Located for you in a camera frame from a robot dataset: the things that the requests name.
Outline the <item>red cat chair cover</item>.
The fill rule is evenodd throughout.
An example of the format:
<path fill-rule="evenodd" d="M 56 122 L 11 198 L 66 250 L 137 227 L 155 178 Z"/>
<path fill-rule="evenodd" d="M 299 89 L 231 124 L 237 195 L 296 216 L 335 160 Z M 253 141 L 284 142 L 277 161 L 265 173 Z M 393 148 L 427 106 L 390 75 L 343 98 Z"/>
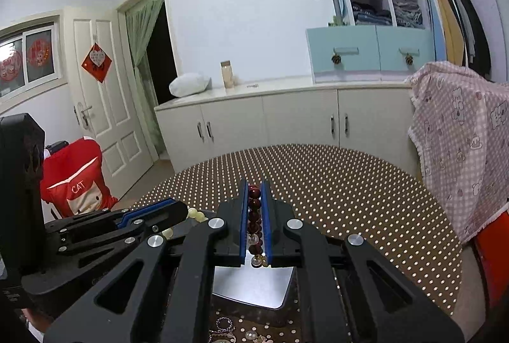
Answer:
<path fill-rule="evenodd" d="M 99 144 L 83 137 L 46 157 L 40 182 L 41 199 L 63 218 L 111 209 L 114 197 L 103 176 Z"/>

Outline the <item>dark rectangular storage box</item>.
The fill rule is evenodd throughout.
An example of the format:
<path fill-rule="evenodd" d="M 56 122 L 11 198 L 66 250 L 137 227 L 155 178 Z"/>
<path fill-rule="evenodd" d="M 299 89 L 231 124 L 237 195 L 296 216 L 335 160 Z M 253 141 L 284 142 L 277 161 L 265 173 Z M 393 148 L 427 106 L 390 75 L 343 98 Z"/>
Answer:
<path fill-rule="evenodd" d="M 298 303 L 296 269 L 251 265 L 215 268 L 211 305 L 223 314 L 251 321 L 281 322 Z"/>

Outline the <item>brown polka dot tablecloth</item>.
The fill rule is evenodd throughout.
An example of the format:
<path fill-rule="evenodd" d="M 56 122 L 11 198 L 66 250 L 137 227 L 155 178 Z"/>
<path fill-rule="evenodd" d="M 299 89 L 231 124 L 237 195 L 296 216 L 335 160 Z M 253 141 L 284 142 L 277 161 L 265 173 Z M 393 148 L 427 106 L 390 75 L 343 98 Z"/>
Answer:
<path fill-rule="evenodd" d="M 322 235 L 361 235 L 449 318 L 461 283 L 461 244 L 435 197 L 408 173 L 328 145 L 247 149 L 192 166 L 138 202 L 173 198 L 204 210 L 232 199 L 242 180 L 268 181 L 274 199 Z"/>

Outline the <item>white panel door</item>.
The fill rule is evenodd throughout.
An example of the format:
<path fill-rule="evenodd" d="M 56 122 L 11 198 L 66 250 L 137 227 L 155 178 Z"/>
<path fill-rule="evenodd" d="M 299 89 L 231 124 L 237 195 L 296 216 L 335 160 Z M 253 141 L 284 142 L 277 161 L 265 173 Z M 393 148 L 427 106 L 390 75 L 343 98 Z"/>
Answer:
<path fill-rule="evenodd" d="M 67 6 L 61 26 L 66 77 L 82 133 L 99 144 L 105 183 L 120 198 L 154 161 L 129 86 L 117 13 Z M 81 67 L 94 43 L 112 60 L 103 83 Z"/>

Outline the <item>white pillow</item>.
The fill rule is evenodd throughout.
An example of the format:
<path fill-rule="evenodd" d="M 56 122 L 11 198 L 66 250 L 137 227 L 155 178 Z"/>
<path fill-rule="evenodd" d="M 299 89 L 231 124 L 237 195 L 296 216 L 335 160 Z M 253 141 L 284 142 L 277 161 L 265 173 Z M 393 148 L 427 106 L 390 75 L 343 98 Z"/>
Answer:
<path fill-rule="evenodd" d="M 169 84 L 169 91 L 176 98 L 184 98 L 204 92 L 210 82 L 211 78 L 201 73 L 185 73 Z"/>

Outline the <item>beige bottle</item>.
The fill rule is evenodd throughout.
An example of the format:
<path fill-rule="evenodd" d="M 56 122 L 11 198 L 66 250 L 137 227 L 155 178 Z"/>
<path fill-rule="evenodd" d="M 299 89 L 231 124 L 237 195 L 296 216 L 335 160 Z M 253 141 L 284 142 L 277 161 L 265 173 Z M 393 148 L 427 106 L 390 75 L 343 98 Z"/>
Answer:
<path fill-rule="evenodd" d="M 233 88 L 235 86 L 235 77 L 233 74 L 230 61 L 221 62 L 221 73 L 223 77 L 224 87 L 227 89 Z"/>

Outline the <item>red chair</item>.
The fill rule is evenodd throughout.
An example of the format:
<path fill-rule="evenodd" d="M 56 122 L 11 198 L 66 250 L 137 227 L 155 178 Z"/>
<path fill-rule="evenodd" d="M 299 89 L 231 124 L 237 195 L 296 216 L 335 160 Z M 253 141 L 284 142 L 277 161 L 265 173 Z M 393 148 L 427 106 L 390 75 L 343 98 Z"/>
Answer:
<path fill-rule="evenodd" d="M 497 307 L 508 291 L 508 212 L 502 213 L 475 237 L 487 305 Z"/>

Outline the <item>red door ornament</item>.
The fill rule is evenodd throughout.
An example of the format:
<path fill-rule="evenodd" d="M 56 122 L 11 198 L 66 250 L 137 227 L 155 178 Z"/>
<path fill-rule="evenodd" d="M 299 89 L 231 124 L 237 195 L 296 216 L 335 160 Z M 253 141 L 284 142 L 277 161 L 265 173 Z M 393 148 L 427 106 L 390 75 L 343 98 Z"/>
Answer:
<path fill-rule="evenodd" d="M 99 83 L 103 83 L 111 64 L 112 60 L 109 55 L 97 43 L 94 43 L 81 67 Z"/>

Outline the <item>green curtain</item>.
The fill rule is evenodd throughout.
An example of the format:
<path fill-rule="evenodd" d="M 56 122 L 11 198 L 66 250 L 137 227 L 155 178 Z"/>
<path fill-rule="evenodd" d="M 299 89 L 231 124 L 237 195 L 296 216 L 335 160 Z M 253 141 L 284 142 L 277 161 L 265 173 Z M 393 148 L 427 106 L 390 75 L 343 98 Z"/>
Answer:
<path fill-rule="evenodd" d="M 157 154 L 162 154 L 166 147 L 154 112 L 154 107 L 159 103 L 148 61 L 148 43 L 163 4 L 164 0 L 141 0 L 125 12 L 136 91 L 148 135 Z"/>

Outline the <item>window with red decorations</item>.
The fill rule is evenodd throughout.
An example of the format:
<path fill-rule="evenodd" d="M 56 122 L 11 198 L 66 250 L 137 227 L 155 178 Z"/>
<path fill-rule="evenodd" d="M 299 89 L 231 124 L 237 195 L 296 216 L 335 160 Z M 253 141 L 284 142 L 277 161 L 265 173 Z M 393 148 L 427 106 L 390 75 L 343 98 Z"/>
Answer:
<path fill-rule="evenodd" d="M 1 112 L 67 83 L 62 11 L 1 27 Z"/>

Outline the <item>pink checkered cloth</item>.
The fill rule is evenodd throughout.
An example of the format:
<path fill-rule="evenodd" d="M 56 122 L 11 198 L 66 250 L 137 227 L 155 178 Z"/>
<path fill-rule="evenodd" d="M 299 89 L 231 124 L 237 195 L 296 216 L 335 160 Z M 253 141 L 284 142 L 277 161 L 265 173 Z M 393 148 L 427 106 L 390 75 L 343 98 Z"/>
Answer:
<path fill-rule="evenodd" d="M 424 185 L 466 243 L 508 209 L 508 85 L 448 61 L 406 83 Z"/>

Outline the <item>teal drawer unit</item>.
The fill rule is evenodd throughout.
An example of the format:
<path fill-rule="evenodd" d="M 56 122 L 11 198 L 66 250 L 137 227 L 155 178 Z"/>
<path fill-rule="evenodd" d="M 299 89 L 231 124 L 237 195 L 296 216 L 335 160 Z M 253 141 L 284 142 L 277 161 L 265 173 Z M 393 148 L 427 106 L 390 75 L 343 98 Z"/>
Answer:
<path fill-rule="evenodd" d="M 428 30 L 354 25 L 306 31 L 313 81 L 403 80 L 435 60 Z"/>

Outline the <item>hanging clothes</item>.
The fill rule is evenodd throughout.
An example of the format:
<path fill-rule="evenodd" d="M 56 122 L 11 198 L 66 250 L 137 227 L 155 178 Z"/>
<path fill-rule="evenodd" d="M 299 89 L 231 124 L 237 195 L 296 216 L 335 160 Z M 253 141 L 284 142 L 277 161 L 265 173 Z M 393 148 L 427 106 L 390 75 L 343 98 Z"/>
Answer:
<path fill-rule="evenodd" d="M 426 0 L 436 61 L 468 67 L 491 78 L 487 36 L 471 0 Z"/>

